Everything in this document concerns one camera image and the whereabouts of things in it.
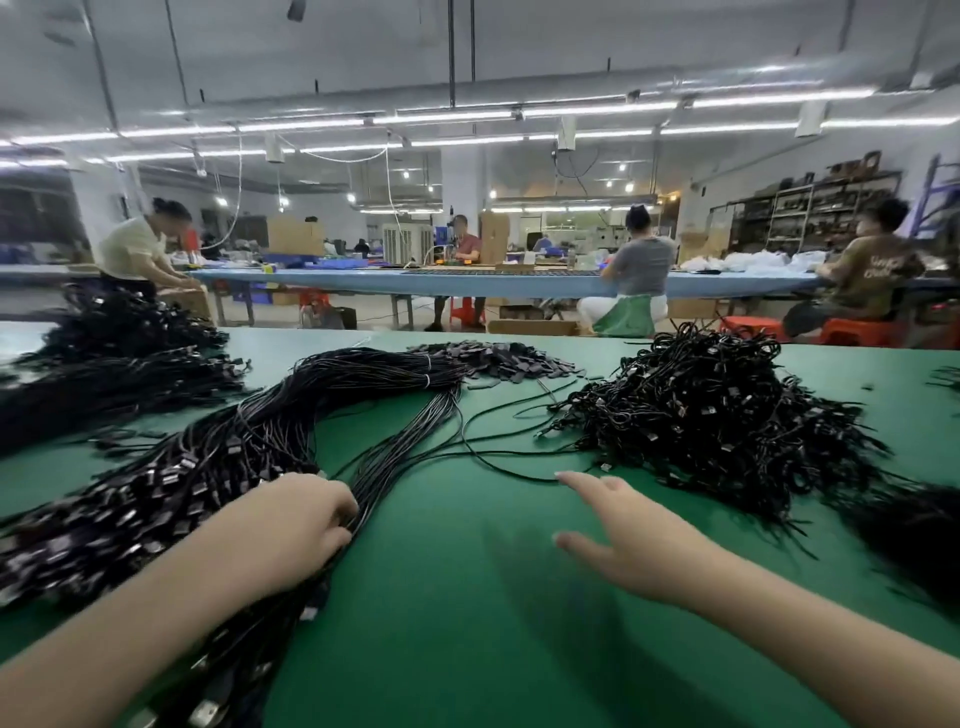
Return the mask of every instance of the gray t-shirt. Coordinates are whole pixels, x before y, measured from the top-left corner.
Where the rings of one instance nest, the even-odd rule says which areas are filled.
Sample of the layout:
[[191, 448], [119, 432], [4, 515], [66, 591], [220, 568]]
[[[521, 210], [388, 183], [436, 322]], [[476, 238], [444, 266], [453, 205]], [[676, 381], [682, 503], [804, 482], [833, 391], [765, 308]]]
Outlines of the gray t-shirt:
[[677, 247], [668, 237], [631, 240], [610, 262], [616, 292], [621, 296], [664, 295], [666, 275], [676, 257]]

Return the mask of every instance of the fluorescent light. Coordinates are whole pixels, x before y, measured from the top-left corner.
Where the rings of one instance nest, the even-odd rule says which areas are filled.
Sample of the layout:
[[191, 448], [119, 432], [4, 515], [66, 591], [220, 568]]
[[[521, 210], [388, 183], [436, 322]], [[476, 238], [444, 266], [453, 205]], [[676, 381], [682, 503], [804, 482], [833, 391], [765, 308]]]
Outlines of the fluorescent light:
[[609, 113], [640, 113], [642, 111], [666, 111], [675, 109], [677, 101], [655, 101], [650, 104], [600, 104], [588, 107], [544, 107], [524, 109], [523, 118], [537, 119], [545, 116], [587, 116]]
[[604, 139], [618, 136], [649, 136], [652, 129], [598, 129], [592, 132], [577, 132], [578, 139]]
[[411, 141], [413, 147], [453, 147], [467, 144], [509, 144], [510, 142], [523, 141], [522, 134], [509, 134], [502, 136], [466, 136], [459, 139], [421, 139]]
[[331, 127], [362, 127], [363, 119], [314, 119], [313, 121], [268, 121], [260, 124], [241, 124], [241, 132], [294, 132], [299, 129], [329, 129]]
[[192, 159], [193, 152], [144, 152], [143, 154], [116, 155], [107, 157], [107, 161], [150, 161], [152, 159]]
[[45, 136], [15, 136], [11, 142], [20, 146], [30, 144], [60, 144], [64, 141], [98, 141], [99, 139], [115, 139], [114, 132], [87, 132], [47, 134]]
[[752, 94], [750, 96], [728, 96], [717, 99], [694, 99], [695, 109], [715, 109], [717, 107], [749, 107], [762, 104], [801, 104], [804, 101], [850, 101], [872, 96], [875, 88], [827, 88], [822, 91], [798, 91], [796, 93]]
[[912, 116], [889, 119], [830, 119], [824, 129], [859, 129], [870, 127], [945, 127], [960, 121], [960, 116]]
[[699, 127], [664, 127], [660, 130], [660, 135], [721, 132], [776, 132], [783, 129], [796, 128], [796, 121], [759, 121], [744, 124], [713, 124]]
[[492, 121], [494, 119], [512, 119], [512, 111], [449, 111], [446, 113], [394, 114], [393, 116], [375, 116], [374, 124], [419, 124], [443, 121]]
[[234, 133], [236, 129], [226, 125], [210, 127], [170, 127], [163, 129], [131, 129], [121, 132], [127, 139], [140, 139], [148, 136], [201, 136], [208, 133]]
[[306, 147], [301, 149], [301, 152], [305, 154], [313, 154], [320, 152], [366, 152], [368, 150], [378, 150], [378, 149], [396, 149], [402, 147], [403, 145], [398, 141], [391, 141], [381, 144], [343, 144], [339, 147]]

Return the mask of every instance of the brown t-shirt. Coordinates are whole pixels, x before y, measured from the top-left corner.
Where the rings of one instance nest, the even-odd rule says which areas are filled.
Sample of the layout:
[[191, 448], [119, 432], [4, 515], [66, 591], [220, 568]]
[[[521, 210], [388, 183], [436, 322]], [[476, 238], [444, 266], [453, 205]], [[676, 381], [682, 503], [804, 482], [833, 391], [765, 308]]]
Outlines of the brown t-shirt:
[[924, 271], [913, 246], [892, 233], [856, 238], [828, 267], [829, 278], [837, 284], [830, 302], [863, 318], [889, 313], [894, 289]]
[[469, 255], [473, 253], [473, 251], [480, 253], [482, 248], [483, 240], [478, 238], [476, 235], [471, 235], [469, 232], [465, 232], [463, 238], [460, 240], [460, 243], [457, 245], [457, 253], [463, 253], [464, 255]]

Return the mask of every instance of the hand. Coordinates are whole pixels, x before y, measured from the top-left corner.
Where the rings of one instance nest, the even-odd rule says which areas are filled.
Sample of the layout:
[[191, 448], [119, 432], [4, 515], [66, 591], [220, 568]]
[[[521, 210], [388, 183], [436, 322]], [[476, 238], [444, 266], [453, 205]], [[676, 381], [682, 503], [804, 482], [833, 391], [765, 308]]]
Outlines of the hand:
[[185, 583], [199, 575], [236, 611], [319, 571], [350, 543], [340, 523], [356, 513], [344, 483], [288, 473], [224, 507], [156, 565], [170, 562]]
[[556, 534], [554, 543], [632, 594], [690, 608], [705, 576], [718, 562], [736, 558], [622, 478], [557, 478], [596, 512], [610, 545], [573, 532]]

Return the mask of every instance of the chair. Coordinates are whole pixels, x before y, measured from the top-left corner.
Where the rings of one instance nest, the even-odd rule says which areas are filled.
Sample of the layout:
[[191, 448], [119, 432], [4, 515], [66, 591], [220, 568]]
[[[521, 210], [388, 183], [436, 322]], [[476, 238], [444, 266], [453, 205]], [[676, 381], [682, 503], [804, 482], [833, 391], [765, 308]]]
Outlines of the chair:
[[[460, 325], [472, 326], [473, 324], [473, 299], [464, 297], [464, 304], [459, 308], [456, 306], [456, 299], [450, 299], [450, 324], [453, 325], [454, 319], [460, 319]], [[487, 323], [487, 312], [480, 311], [480, 322]]]
[[720, 330], [739, 334], [744, 329], [751, 336], [761, 333], [773, 334], [782, 344], [790, 343], [790, 338], [783, 331], [783, 322], [778, 319], [768, 319], [763, 316], [724, 316], [720, 319]]
[[829, 319], [820, 331], [818, 344], [840, 347], [898, 347], [902, 325], [892, 321]]

